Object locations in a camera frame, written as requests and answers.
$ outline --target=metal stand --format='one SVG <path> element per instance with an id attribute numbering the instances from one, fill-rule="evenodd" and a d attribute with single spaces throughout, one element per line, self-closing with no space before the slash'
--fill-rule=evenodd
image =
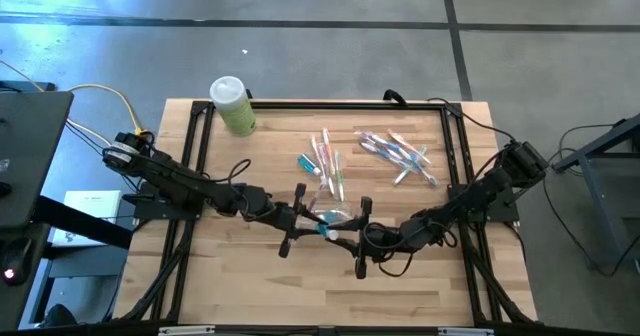
<path id="1" fill-rule="evenodd" d="M 631 242 L 628 221 L 638 221 L 636 190 L 640 182 L 640 154 L 607 152 L 640 133 L 640 114 L 630 118 L 552 165 L 556 172 L 580 166 L 598 218 L 613 252 L 595 257 L 598 266 L 614 264 Z M 625 261 L 640 260 L 639 251 L 631 251 Z"/>

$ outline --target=black metal frame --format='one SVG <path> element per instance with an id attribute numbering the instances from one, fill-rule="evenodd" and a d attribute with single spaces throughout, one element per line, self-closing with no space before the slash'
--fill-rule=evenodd
<path id="1" fill-rule="evenodd" d="M 441 119 L 441 126 L 445 139 L 445 152 L 447 154 L 447 163 L 449 167 L 449 175 L 451 178 L 452 185 L 458 185 L 460 183 L 458 177 L 457 163 L 455 150 L 453 146 L 453 136 L 451 133 L 451 127 L 449 125 L 450 117 L 453 116 L 455 118 L 456 129 L 458 135 L 460 137 L 460 145 L 462 151 L 462 163 L 465 167 L 465 174 L 468 180 L 471 180 L 473 177 L 473 166 L 471 164 L 469 145 L 467 141 L 466 129 L 464 127 L 464 120 L 462 119 L 461 114 L 451 113 L 448 107 L 456 107 L 459 110 L 461 109 L 460 104 L 450 104 L 450 106 L 442 104 L 442 103 L 414 103 L 414 104 L 400 104 L 393 102 L 380 102 L 380 103 L 367 103 L 367 102 L 305 102 L 305 101 L 293 101 L 293 102 L 279 102 L 279 101 L 264 101 L 264 102 L 252 102 L 252 107 L 257 110 L 265 110 L 265 109 L 305 109 L 305 110 L 406 110 L 406 111 L 437 111 L 439 113 Z M 196 171 L 203 172 L 204 171 L 204 163 L 207 152 L 207 147 L 209 143 L 209 135 L 211 131 L 211 125 L 213 120 L 213 112 L 214 106 L 210 101 L 194 101 L 191 107 L 190 115 L 189 115 L 189 125 L 187 128 L 187 134 L 185 137 L 184 150 L 182 155 L 182 164 L 188 165 L 191 151 L 193 147 L 193 141 L 195 137 L 195 129 L 198 117 L 205 114 L 204 121 L 204 129 L 202 132 L 202 139 L 200 142 L 200 149 L 198 152 L 198 160 L 196 164 Z M 200 205 L 199 210 L 192 210 L 192 212 L 201 212 L 202 205 Z M 179 221 L 171 220 L 169 221 L 169 227 L 167 229 L 167 236 L 165 239 L 164 250 L 161 259 L 161 268 L 164 266 L 171 257 L 173 246 L 175 243 L 176 237 L 176 229 Z M 466 220 L 460 220 L 458 222 L 460 232 L 468 233 L 468 224 Z M 187 228 L 188 237 L 189 237 L 189 247 L 191 238 L 193 236 L 193 230 L 195 227 L 195 221 L 187 221 L 185 227 Z M 478 230 L 478 244 L 480 246 L 481 255 L 485 262 L 487 262 L 487 267 L 491 270 L 490 257 L 488 253 L 488 244 L 486 234 L 484 233 L 484 227 L 480 224 L 477 225 Z M 473 314 L 474 324 L 485 321 L 486 318 L 481 309 L 480 305 L 480 295 L 478 292 L 478 284 L 476 280 L 476 275 L 474 272 L 473 261 L 471 260 L 470 247 L 473 245 L 466 243 L 468 238 L 461 238 L 462 241 L 462 251 L 463 251 L 463 260 L 465 264 L 465 274 L 467 278 L 467 286 L 469 289 L 469 299 L 471 303 L 471 310 Z M 188 264 L 188 255 L 182 259 L 180 266 L 178 267 L 178 275 L 176 277 L 176 286 L 174 289 L 174 294 L 171 302 L 171 309 L 169 314 L 167 315 L 167 319 L 172 321 L 178 320 L 178 315 L 180 313 L 180 305 L 182 302 L 182 292 L 184 289 L 185 283 L 185 274 L 186 268 Z M 160 319 L 160 313 L 162 309 L 162 303 L 164 299 L 164 287 L 161 292 L 159 292 L 157 298 L 154 300 L 154 304 L 151 311 L 151 319 L 158 320 Z M 491 315 L 493 320 L 501 320 L 500 307 L 498 306 L 498 302 L 490 293 L 490 306 L 491 306 Z M 271 330 L 283 328 L 280 326 L 268 326 L 267 328 Z M 416 331 L 433 331 L 435 328 L 427 327 L 427 328 L 416 328 Z"/>
<path id="2" fill-rule="evenodd" d="M 196 125 L 200 115 L 204 114 L 204 126 L 202 130 L 202 137 L 200 139 L 200 147 L 198 149 L 198 158 L 196 160 L 196 171 L 204 172 L 204 164 L 207 156 L 207 149 L 209 146 L 209 136 L 211 134 L 211 125 L 213 121 L 213 103 L 210 101 L 194 101 L 191 104 L 191 111 L 189 114 L 189 125 L 187 126 L 187 135 L 185 137 L 184 148 L 182 150 L 181 163 L 185 166 L 189 166 L 191 160 L 191 152 L 193 150 L 193 142 L 196 133 Z M 193 205 L 190 212 L 200 214 L 202 207 L 204 206 L 204 199 L 200 200 L 199 205 Z M 162 251 L 162 258 L 160 260 L 160 269 L 162 269 L 171 255 L 173 254 L 173 247 L 175 244 L 176 231 L 178 229 L 178 220 L 169 221 L 167 228 L 167 235 L 165 237 L 164 249 Z M 185 235 L 188 237 L 187 250 L 191 249 L 191 239 L 195 229 L 195 221 L 189 220 L 185 222 Z M 173 298 L 171 301 L 171 308 L 167 314 L 167 319 L 177 321 L 180 314 L 180 307 L 182 305 L 182 293 L 184 291 L 184 283 L 187 273 L 187 266 L 189 264 L 189 252 L 187 251 L 184 257 L 180 260 L 178 265 L 178 273 L 176 276 L 175 288 L 173 290 Z M 151 320 L 159 320 L 160 313 L 162 312 L 162 303 L 164 301 L 165 286 L 163 285 L 158 292 L 152 307 L 151 307 Z"/>

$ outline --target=black table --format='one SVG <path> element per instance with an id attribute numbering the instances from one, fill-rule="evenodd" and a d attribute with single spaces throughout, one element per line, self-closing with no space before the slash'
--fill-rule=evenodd
<path id="1" fill-rule="evenodd" d="M 0 181 L 13 189 L 0 198 L 0 243 L 23 235 L 34 241 L 28 280 L 15 287 L 0 282 L 0 331 L 20 322 L 51 226 L 122 249 L 131 242 L 130 230 L 40 195 L 72 100 L 70 92 L 0 93 L 0 161 L 9 160 Z"/>

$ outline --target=black cable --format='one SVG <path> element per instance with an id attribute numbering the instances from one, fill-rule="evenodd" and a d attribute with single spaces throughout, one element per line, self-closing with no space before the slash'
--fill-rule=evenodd
<path id="1" fill-rule="evenodd" d="M 470 117 L 469 115 L 467 115 L 466 113 L 464 113 L 464 111 L 454 109 L 454 108 L 452 107 L 451 103 L 450 103 L 449 101 L 447 101 L 447 100 L 443 99 L 443 98 L 440 98 L 440 97 L 432 97 L 432 98 L 427 99 L 427 101 L 432 101 L 432 100 L 438 100 L 438 101 L 442 101 L 442 102 L 444 102 L 444 103 L 447 105 L 447 109 L 449 110 L 449 112 L 454 113 L 454 114 L 457 114 L 457 113 L 459 112 L 459 113 L 461 113 L 461 114 L 462 114 L 462 116 L 464 116 L 464 117 L 466 117 L 467 119 L 469 119 L 469 121 L 473 122 L 474 124 L 476 124 L 476 125 L 478 125 L 478 126 L 480 126 L 480 127 L 482 127 L 482 128 L 485 128 L 485 129 L 487 129 L 487 130 L 493 130 L 493 131 L 495 131 L 495 132 L 497 132 L 497 133 L 501 133 L 501 134 L 503 134 L 503 135 L 507 136 L 507 137 L 508 137 L 509 139 L 511 139 L 512 141 L 515 141 L 515 140 L 516 140 L 516 138 L 515 138 L 515 137 L 513 137 L 510 133 L 508 133 L 508 132 L 506 132 L 506 131 L 503 131 L 503 130 L 500 130 L 500 129 L 495 128 L 495 127 L 491 127 L 491 126 L 483 125 L 483 124 L 481 124 L 480 122 L 478 122 L 478 121 L 474 120 L 473 118 L 471 118 L 471 117 Z"/>
<path id="2" fill-rule="evenodd" d="M 124 180 L 124 182 L 129 187 L 129 190 L 131 190 L 131 191 L 133 191 L 135 193 L 139 193 L 140 192 L 140 190 L 138 189 L 136 184 L 131 180 L 131 178 L 129 178 L 129 176 L 125 176 L 125 175 L 122 175 L 122 174 L 120 176 L 122 176 L 122 179 Z"/>
<path id="3" fill-rule="evenodd" d="M 17 93 L 22 93 L 22 90 L 17 89 L 17 88 L 15 88 L 15 87 L 2 85 L 2 83 L 0 82 L 0 92 L 17 92 Z"/>
<path id="4" fill-rule="evenodd" d="M 85 140 L 85 143 L 90 143 L 93 146 L 95 146 L 96 148 L 98 148 L 99 150 L 102 150 L 103 147 L 102 145 L 98 144 L 97 142 L 95 142 L 94 140 L 91 139 L 91 137 L 89 137 L 86 133 L 84 133 L 84 131 L 80 130 L 79 128 L 75 127 L 72 123 L 66 121 L 65 122 L 65 126 L 69 129 L 73 129 L 75 130 L 77 133 L 79 133 L 82 136 L 78 136 L 76 133 L 74 133 L 76 136 L 81 137 L 82 139 Z"/>
<path id="5" fill-rule="evenodd" d="M 150 146 L 153 146 L 156 143 L 156 135 L 154 135 L 151 131 L 143 131 L 140 133 L 140 136 L 151 136 L 151 141 L 147 140 L 147 143 Z"/>
<path id="6" fill-rule="evenodd" d="M 560 154 L 560 152 L 567 150 L 567 148 L 558 150 L 556 153 L 554 153 L 551 157 L 549 157 L 549 159 L 547 160 L 547 163 L 551 163 L 551 160 L 553 160 L 557 155 Z M 613 277 L 616 272 L 618 272 L 618 269 L 620 268 L 620 265 L 622 265 L 622 262 L 624 262 L 625 257 L 627 257 L 627 254 L 629 254 L 629 252 L 631 251 L 631 249 L 635 246 L 635 244 L 638 242 L 638 240 L 640 240 L 640 235 L 636 236 L 636 238 L 631 242 L 631 244 L 624 250 L 624 252 L 622 253 L 622 256 L 620 256 L 620 258 L 618 259 L 618 261 L 616 262 L 613 270 L 609 273 L 606 273 L 604 271 L 602 271 L 602 269 L 600 267 L 598 267 L 598 264 L 593 260 L 593 258 L 591 257 L 591 255 L 587 252 L 587 250 L 584 248 L 584 246 L 582 246 L 582 244 L 580 243 L 580 241 L 578 241 L 578 239 L 576 238 L 576 236 L 573 234 L 573 232 L 571 232 L 571 230 L 569 230 L 569 227 L 567 226 L 567 224 L 564 222 L 564 220 L 562 219 L 562 217 L 560 217 L 560 214 L 558 213 L 558 211 L 556 210 L 555 206 L 553 206 L 553 202 L 551 202 L 551 197 L 549 196 L 549 191 L 547 190 L 547 183 L 546 183 L 546 178 L 542 179 L 542 190 L 544 191 L 544 195 L 547 198 L 547 202 L 549 203 L 549 207 L 551 208 L 551 211 L 553 212 L 553 215 L 556 217 L 556 219 L 558 219 L 558 221 L 560 222 L 560 224 L 562 225 L 562 227 L 564 228 L 564 230 L 567 232 L 567 234 L 569 235 L 569 237 L 571 237 L 571 240 L 573 241 L 573 243 L 576 244 L 576 246 L 578 246 L 578 248 L 582 251 L 582 253 L 585 255 L 585 257 L 587 258 L 587 260 L 589 260 L 589 262 L 591 263 L 591 265 L 593 266 L 593 268 L 598 271 L 598 273 L 604 277 Z"/>
<path id="7" fill-rule="evenodd" d="M 249 168 L 249 166 L 251 166 L 251 159 L 248 159 L 248 158 L 240 160 L 238 163 L 236 163 L 231 168 L 231 170 L 229 171 L 229 176 L 227 177 L 227 183 L 228 183 L 229 188 L 231 189 L 231 191 L 233 191 L 236 195 L 242 197 L 242 199 L 244 200 L 244 204 L 245 204 L 244 210 L 238 210 L 240 212 L 240 215 L 242 215 L 242 218 L 245 221 L 253 222 L 253 221 L 259 220 L 259 219 L 261 219 L 263 217 L 271 215 L 276 210 L 276 208 L 274 207 L 271 210 L 266 211 L 265 213 L 263 213 L 261 215 L 250 215 L 249 214 L 249 199 L 243 193 L 238 191 L 236 189 L 236 187 L 233 186 L 233 183 L 231 183 L 231 181 L 233 180 L 234 177 L 236 177 L 236 176 L 240 175 L 241 173 L 243 173 L 247 168 Z"/>
<path id="8" fill-rule="evenodd" d="M 65 127 L 72 134 L 76 135 L 82 142 L 87 144 L 87 146 L 91 147 L 91 149 L 93 149 L 93 151 L 95 151 L 98 155 L 102 156 L 102 153 L 99 150 L 102 150 L 103 147 L 101 147 L 99 144 L 97 144 L 95 141 L 93 141 L 89 136 L 87 136 L 87 134 L 82 132 L 82 130 L 79 130 L 77 127 L 73 126 L 69 122 L 65 123 Z M 129 188 L 129 190 L 131 190 L 132 192 L 135 192 L 135 193 L 139 193 L 140 192 L 139 187 L 131 180 L 131 178 L 129 178 L 129 176 L 126 176 L 126 175 L 120 175 L 120 176 L 122 176 L 122 180 L 124 180 L 125 184 Z"/>
<path id="9" fill-rule="evenodd" d="M 511 231 L 513 231 L 513 234 L 516 235 L 516 237 L 518 238 L 518 241 L 520 241 L 520 248 L 522 249 L 522 258 L 524 259 L 524 263 L 527 263 L 527 252 L 524 249 L 524 241 L 522 240 L 522 236 L 520 236 L 520 233 L 518 232 L 518 230 L 516 230 L 515 227 L 513 227 L 513 225 L 510 222 L 504 222 L 504 225 L 507 226 Z"/>
<path id="10" fill-rule="evenodd" d="M 419 232 L 421 232 L 422 230 L 425 229 L 425 226 L 422 226 L 420 228 L 418 228 L 417 230 L 415 230 L 411 235 L 409 235 L 406 238 L 403 238 L 402 240 L 400 240 L 399 242 L 397 242 L 395 245 L 391 245 L 391 246 L 382 246 L 382 245 L 378 245 L 375 242 L 371 241 L 371 239 L 369 238 L 369 236 L 367 235 L 368 230 L 373 227 L 376 226 L 378 228 L 380 228 L 383 232 L 386 233 L 391 233 L 391 231 L 389 231 L 389 228 L 379 222 L 371 222 L 368 223 L 364 226 L 364 228 L 362 229 L 362 236 L 364 237 L 364 239 L 367 241 L 367 243 L 375 248 L 377 248 L 378 250 L 394 250 L 402 245 L 404 245 L 407 241 L 409 241 L 409 239 L 411 239 L 413 236 L 417 235 Z"/>
<path id="11" fill-rule="evenodd" d="M 124 274 L 124 266 L 126 264 L 127 264 L 127 260 L 125 259 L 124 263 L 122 264 L 122 267 L 120 268 L 120 273 L 118 274 L 118 278 L 116 279 L 116 287 L 115 287 L 115 290 L 113 290 L 113 296 L 111 296 L 111 301 L 109 301 L 109 306 L 107 306 L 107 312 L 105 312 L 104 316 L 102 316 L 101 322 L 108 322 L 109 320 L 111 320 L 111 315 L 113 314 L 111 312 L 111 307 L 113 306 L 113 303 L 116 301 L 116 296 L 118 295 L 118 289 L 120 288 L 120 281 L 122 281 L 122 275 Z"/>
<path id="12" fill-rule="evenodd" d="M 65 127 L 69 130 L 69 132 L 71 132 L 72 134 L 74 134 L 76 137 L 78 137 L 82 142 L 84 142 L 85 144 L 87 144 L 87 146 L 91 147 L 91 149 L 93 151 L 95 151 L 98 155 L 102 156 L 102 153 L 100 152 L 99 149 L 97 149 L 95 146 L 93 146 L 91 143 L 89 143 L 85 138 L 83 138 L 83 136 L 86 136 L 82 133 L 79 133 L 79 131 L 74 130 L 73 128 L 71 128 L 69 126 L 69 124 L 65 124 Z"/>
<path id="13" fill-rule="evenodd" d="M 404 274 L 407 272 L 407 270 L 409 269 L 409 266 L 411 266 L 411 261 L 413 260 L 413 254 L 414 254 L 414 253 L 415 253 L 415 252 L 412 252 L 412 253 L 409 255 L 409 259 L 407 260 L 407 263 L 404 265 L 404 269 L 402 269 L 402 272 L 400 272 L 399 274 L 394 274 L 394 273 L 391 273 L 391 272 L 389 272 L 389 271 L 385 270 L 384 268 L 382 268 L 382 263 L 379 263 L 379 264 L 378 264 L 378 268 L 380 269 L 380 271 L 382 271 L 382 273 L 384 273 L 384 274 L 385 274 L 385 275 L 387 275 L 387 276 L 391 276 L 391 277 L 400 277 L 400 276 L 404 275 Z"/>
<path id="14" fill-rule="evenodd" d="M 573 150 L 573 152 L 575 152 L 574 149 L 570 149 L 570 148 L 565 148 L 563 147 L 563 143 L 564 143 L 564 139 L 565 137 L 567 137 L 568 134 L 570 134 L 573 131 L 576 130 L 581 130 L 581 129 L 587 129 L 587 128 L 597 128 L 597 127 L 613 127 L 615 126 L 615 124 L 595 124 L 595 125 L 583 125 L 583 126 L 576 126 L 573 128 L 568 129 L 565 133 L 562 134 L 562 136 L 560 137 L 560 141 L 558 142 L 558 153 L 560 154 L 560 158 L 563 159 L 564 156 L 562 155 L 562 151 L 563 150 Z M 574 176 L 579 176 L 582 177 L 582 173 L 576 170 L 572 170 L 572 169 L 567 169 L 567 172 L 574 175 Z"/>

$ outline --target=wire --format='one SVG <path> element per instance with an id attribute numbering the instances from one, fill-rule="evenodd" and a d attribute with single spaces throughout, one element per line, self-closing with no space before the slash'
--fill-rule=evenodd
<path id="1" fill-rule="evenodd" d="M 10 68 L 11 70 L 13 70 L 14 72 L 16 72 L 18 75 L 22 76 L 25 78 L 25 80 L 29 81 L 29 83 L 31 83 L 33 85 L 33 87 L 35 87 L 38 91 L 40 92 L 45 92 L 44 89 L 42 87 L 40 87 L 40 85 L 38 85 L 35 81 L 33 81 L 32 79 L 29 78 L 29 76 L 23 74 L 22 72 L 20 72 L 18 69 L 16 69 L 15 67 L 9 65 L 8 63 L 6 63 L 3 60 L 0 60 L 0 63 L 4 64 L 5 66 L 7 66 L 8 68 Z M 71 123 L 73 126 L 83 129 L 84 131 L 92 134 L 93 136 L 99 138 L 100 140 L 104 141 L 104 143 L 106 143 L 107 145 L 111 146 L 111 143 L 109 141 L 107 141 L 106 138 L 104 138 L 102 135 L 100 135 L 99 133 L 91 130 L 90 128 L 83 126 L 75 121 L 73 121 L 71 118 L 67 118 L 67 122 Z"/>
<path id="2" fill-rule="evenodd" d="M 85 135 L 84 133 L 82 133 L 81 130 L 77 129 L 75 126 L 73 126 L 72 124 L 66 122 L 64 124 L 64 126 L 74 135 L 76 135 L 82 142 L 84 142 L 85 144 L 87 144 L 87 146 L 91 147 L 91 149 L 93 149 L 93 151 L 95 151 L 98 155 L 102 156 L 102 152 L 100 152 L 101 150 L 103 150 L 103 148 L 98 145 L 95 141 L 93 141 L 91 138 L 89 138 L 87 135 Z M 131 178 L 129 178 L 126 175 L 120 175 L 122 176 L 122 179 L 124 180 L 125 184 L 127 185 L 127 187 L 135 192 L 135 193 L 139 193 L 140 192 L 140 187 L 139 185 L 136 185 Z"/>
<path id="3" fill-rule="evenodd" d="M 402 240 L 400 240 L 399 242 L 397 242 L 395 245 L 391 245 L 391 246 L 382 246 L 382 245 L 378 245 L 375 242 L 371 241 L 371 239 L 369 238 L 369 236 L 367 235 L 368 230 L 373 227 L 376 226 L 379 229 L 382 230 L 382 232 L 386 232 L 386 233 L 391 233 L 391 231 L 389 231 L 389 228 L 379 222 L 371 222 L 365 225 L 365 227 L 362 229 L 362 236 L 364 237 L 364 239 L 367 241 L 367 243 L 375 248 L 377 248 L 378 250 L 394 250 L 402 245 L 404 245 L 407 241 L 409 241 L 409 239 L 411 239 L 413 236 L 417 235 L 419 232 L 421 232 L 422 230 L 425 229 L 425 226 L 422 226 L 420 228 L 418 228 L 417 230 L 415 230 L 411 235 L 403 238 Z"/>
<path id="4" fill-rule="evenodd" d="M 138 189 L 138 187 L 136 187 L 135 182 L 133 182 L 133 181 L 129 178 L 129 176 L 125 176 L 125 175 L 122 175 L 122 174 L 121 174 L 120 176 L 122 176 L 122 179 L 124 180 L 124 182 L 125 182 L 125 183 L 127 184 L 127 186 L 129 187 L 129 190 L 131 190 L 131 191 L 133 191 L 133 192 L 135 192 L 135 193 L 140 192 L 140 190 Z"/>
<path id="5" fill-rule="evenodd" d="M 401 277 L 402 275 L 404 275 L 407 272 L 407 270 L 409 269 L 409 266 L 411 266 L 411 261 L 413 261 L 413 254 L 414 253 L 415 252 L 412 252 L 411 255 L 409 255 L 409 259 L 407 260 L 407 263 L 404 265 L 404 269 L 402 269 L 402 272 L 400 272 L 399 274 L 394 274 L 394 273 L 391 273 L 391 272 L 385 270 L 384 268 L 382 268 L 382 263 L 378 264 L 378 268 L 380 269 L 380 271 L 382 271 L 382 273 L 384 273 L 387 276 Z"/>
<path id="6" fill-rule="evenodd" d="M 1 63 L 3 63 L 5 66 L 7 66 L 8 68 L 10 68 L 11 70 L 13 70 L 15 73 L 17 73 L 18 75 L 24 77 L 25 80 L 29 81 L 29 83 L 31 83 L 33 85 L 33 87 L 36 88 L 36 90 L 40 91 L 40 92 L 44 92 L 44 89 L 42 87 L 40 87 L 40 85 L 38 85 L 35 81 L 33 81 L 32 79 L 29 78 L 29 76 L 23 74 L 22 72 L 20 72 L 17 68 L 9 65 L 8 63 L 4 62 L 3 60 L 0 60 Z"/>
<path id="7" fill-rule="evenodd" d="M 75 127 L 74 125 L 72 125 L 69 122 L 65 122 L 65 127 L 67 127 L 67 129 L 69 130 L 74 130 L 74 134 L 77 135 L 78 137 L 81 137 L 85 142 L 91 144 L 91 146 L 94 147 L 95 149 L 101 150 L 104 149 L 104 147 L 102 147 L 100 144 L 98 144 L 97 142 L 93 141 L 91 139 L 91 137 L 87 136 L 84 132 L 82 132 L 82 130 L 80 130 L 79 128 Z"/>
<path id="8" fill-rule="evenodd" d="M 549 159 L 547 160 L 547 163 L 550 163 L 551 160 L 553 160 L 556 156 L 558 156 L 560 154 L 560 152 L 562 152 L 564 150 L 567 150 L 567 148 L 560 149 L 556 153 L 554 153 L 551 157 L 549 157 Z M 575 243 L 576 246 L 578 246 L 578 248 L 582 251 L 582 253 L 587 258 L 587 260 L 589 260 L 591 266 L 593 266 L 593 268 L 596 271 L 598 271 L 598 273 L 600 275 L 602 275 L 604 277 L 607 277 L 607 278 L 613 277 L 616 274 L 616 272 L 618 272 L 618 269 L 620 268 L 620 265 L 622 265 L 622 262 L 624 262 L 624 259 L 625 259 L 625 257 L 627 257 L 627 254 L 629 254 L 629 252 L 635 246 L 635 244 L 638 242 L 638 240 L 640 240 L 640 235 L 636 236 L 636 238 L 631 242 L 631 244 L 624 250 L 624 252 L 620 256 L 618 261 L 615 263 L 615 266 L 614 266 L 613 270 L 611 272 L 608 272 L 608 273 L 604 272 L 604 271 L 602 271 L 602 269 L 600 267 L 598 267 L 598 264 L 593 260 L 591 255 L 584 248 L 584 246 L 582 246 L 580 241 L 578 241 L 578 239 L 573 234 L 573 232 L 571 232 L 571 230 L 569 230 L 569 227 L 564 222 L 562 217 L 560 217 L 560 214 L 558 213 L 558 211 L 556 210 L 555 206 L 553 205 L 553 202 L 551 202 L 551 197 L 549 196 L 549 191 L 547 190 L 546 178 L 542 179 L 542 190 L 544 191 L 544 195 L 547 198 L 547 202 L 549 203 L 549 207 L 551 208 L 551 211 L 553 212 L 553 215 L 556 217 L 556 219 L 558 219 L 558 221 L 560 222 L 560 224 L 562 225 L 564 230 L 567 232 L 569 237 L 571 237 L 571 240 L 573 241 L 573 243 Z"/>
<path id="9" fill-rule="evenodd" d="M 70 124 L 72 124 L 73 126 L 75 126 L 75 127 L 79 128 L 79 129 L 82 129 L 82 130 L 84 130 L 84 131 L 86 131 L 86 132 L 88 132 L 88 133 L 92 134 L 93 136 L 95 136 L 95 137 L 99 138 L 102 142 L 104 142 L 105 144 L 107 144 L 107 146 L 111 146 L 111 142 L 107 141 L 107 139 L 106 139 L 104 136 L 102 136 L 102 135 L 100 135 L 99 133 L 97 133 L 97 132 L 93 131 L 92 129 L 90 129 L 90 128 L 86 127 L 86 126 L 82 126 L 81 124 L 79 124 L 79 123 L 77 123 L 77 122 L 73 121 L 73 120 L 72 120 L 72 119 L 70 119 L 70 118 L 67 118 L 67 122 L 68 122 L 68 123 L 70 123 Z"/>
<path id="10" fill-rule="evenodd" d="M 101 84 L 82 84 L 82 85 L 77 85 L 77 86 L 73 86 L 72 88 L 70 88 L 67 91 L 72 92 L 72 91 L 86 89 L 86 88 L 99 88 L 99 89 L 103 89 L 103 90 L 106 90 L 106 91 L 109 91 L 109 92 L 113 92 L 114 94 L 120 96 L 120 98 L 124 102 L 125 106 L 127 106 L 127 109 L 129 110 L 129 116 L 131 117 L 131 121 L 133 122 L 133 127 L 135 128 L 135 134 L 136 135 L 140 135 L 142 133 L 147 132 L 147 130 L 144 130 L 142 127 L 140 127 L 140 123 L 138 122 L 138 119 L 136 118 L 136 115 L 133 112 L 133 108 L 131 107 L 131 104 L 129 103 L 129 100 L 120 91 L 118 91 L 118 90 L 116 90 L 114 88 L 111 88 L 109 86 L 101 85 Z"/>
<path id="11" fill-rule="evenodd" d="M 113 307 L 113 303 L 116 301 L 116 296 L 118 295 L 118 289 L 120 288 L 120 281 L 122 281 L 122 275 L 124 275 L 124 266 L 127 264 L 127 260 L 125 259 L 122 264 L 122 268 L 120 269 L 120 273 L 118 274 L 118 278 L 116 279 L 116 287 L 113 290 L 113 296 L 111 296 L 111 301 L 109 301 L 109 306 L 107 306 L 107 311 L 104 316 L 102 316 L 101 322 L 107 322 L 111 319 L 112 312 L 111 307 Z"/>
<path id="12" fill-rule="evenodd" d="M 513 231 L 513 234 L 516 235 L 516 237 L 518 238 L 518 241 L 520 241 L 520 248 L 522 249 L 522 258 L 524 259 L 524 263 L 527 263 L 527 252 L 524 249 L 524 241 L 522 240 L 522 236 L 520 236 L 520 233 L 518 232 L 518 230 L 516 230 L 515 227 L 513 227 L 513 225 L 510 222 L 505 222 L 504 223 L 505 226 L 507 226 L 509 229 L 511 229 L 511 231 Z"/>
<path id="13" fill-rule="evenodd" d="M 482 128 L 485 128 L 485 129 L 487 129 L 487 130 L 493 130 L 493 131 L 495 131 L 495 132 L 497 132 L 497 133 L 501 133 L 501 134 L 503 134 L 503 135 L 507 136 L 508 138 L 510 138 L 512 141 L 515 141 L 515 140 L 516 140 L 516 138 L 515 138 L 515 137 L 513 137 L 510 133 L 508 133 L 508 132 L 506 132 L 506 131 L 503 131 L 503 130 L 500 130 L 500 129 L 495 128 L 495 127 L 491 127 L 491 126 L 483 125 L 483 124 L 481 124 L 480 122 L 478 122 L 478 121 L 474 120 L 473 118 L 471 118 L 471 117 L 470 117 L 469 115 L 467 115 L 466 113 L 464 113 L 464 111 L 454 109 L 454 108 L 453 108 L 453 105 L 451 105 L 451 103 L 450 103 L 449 101 L 447 101 L 447 100 L 445 100 L 445 99 L 443 99 L 443 98 L 440 98 L 440 97 L 432 97 L 432 98 L 427 99 L 427 101 L 433 101 L 433 100 L 438 100 L 438 101 L 442 101 L 442 102 L 444 102 L 444 103 L 447 105 L 447 109 L 449 110 L 449 112 L 456 113 L 456 114 L 457 114 L 457 113 L 461 113 L 461 114 L 462 114 L 462 116 L 466 117 L 467 119 L 469 119 L 469 121 L 473 122 L 474 124 L 476 124 L 476 125 L 478 125 L 478 126 L 480 126 L 480 127 L 482 127 Z"/>
<path id="14" fill-rule="evenodd" d="M 436 226 L 440 226 L 442 228 L 442 230 L 444 231 L 444 235 L 442 236 L 442 240 L 444 240 L 444 243 L 451 247 L 451 248 L 456 248 L 456 246 L 458 246 L 458 237 L 456 237 L 456 235 L 453 233 L 453 231 L 451 231 L 451 228 L 446 227 L 445 225 L 441 224 L 440 222 L 436 222 L 436 221 L 430 221 L 429 222 L 431 225 L 436 225 Z M 446 235 L 451 236 L 451 240 L 453 241 L 449 241 L 449 239 L 447 238 Z"/>
<path id="15" fill-rule="evenodd" d="M 82 142 L 84 142 L 85 144 L 87 144 L 87 146 L 91 147 L 91 149 L 93 149 L 93 151 L 95 151 L 98 155 L 102 155 L 102 153 L 100 153 L 100 150 L 97 149 L 95 146 L 93 146 L 91 143 L 87 142 L 87 140 L 84 138 L 85 136 L 83 134 L 81 134 L 79 131 L 73 129 L 69 124 L 65 124 L 65 127 L 74 135 L 76 135 Z"/>
<path id="16" fill-rule="evenodd" d="M 238 191 L 236 189 L 235 186 L 233 186 L 233 184 L 231 183 L 231 180 L 240 175 L 242 172 L 244 172 L 247 168 L 249 168 L 249 166 L 251 166 L 251 159 L 243 159 L 240 162 L 236 163 L 232 168 L 231 171 L 229 171 L 229 176 L 226 178 L 227 183 L 229 184 L 229 188 L 231 189 L 231 191 L 233 191 L 235 194 L 237 194 L 238 196 L 242 197 L 242 199 L 244 200 L 245 203 L 245 208 L 244 210 L 238 210 L 238 212 L 240 212 L 240 215 L 242 215 L 242 218 L 247 221 L 247 222 L 253 222 L 253 221 L 257 221 L 261 218 L 267 217 L 269 215 L 271 215 L 273 212 L 276 211 L 276 208 L 273 207 L 271 210 L 266 211 L 260 215 L 251 215 L 249 214 L 249 199 L 247 198 L 247 196 L 245 196 L 243 193 L 241 193 L 240 191 Z"/>
<path id="17" fill-rule="evenodd" d="M 150 146 L 153 146 L 156 143 L 156 135 L 151 131 L 144 130 L 140 133 L 140 136 L 151 136 L 151 141 L 149 141 Z"/>
<path id="18" fill-rule="evenodd" d="M 563 150 L 572 150 L 573 152 L 575 152 L 574 149 L 564 148 L 563 145 L 562 145 L 564 143 L 565 137 L 567 137 L 567 135 L 570 134 L 571 132 L 576 131 L 576 130 L 581 130 L 581 129 L 587 129 L 587 128 L 613 127 L 613 126 L 615 126 L 615 124 L 596 124 L 596 125 L 576 126 L 576 127 L 568 129 L 565 133 L 562 134 L 562 137 L 560 137 L 560 141 L 558 142 L 558 153 L 560 154 L 560 159 L 564 158 L 564 156 L 562 155 L 562 151 Z M 582 177 L 582 173 L 579 172 L 579 171 L 568 169 L 567 172 L 569 172 L 570 174 L 572 174 L 574 176 Z"/>

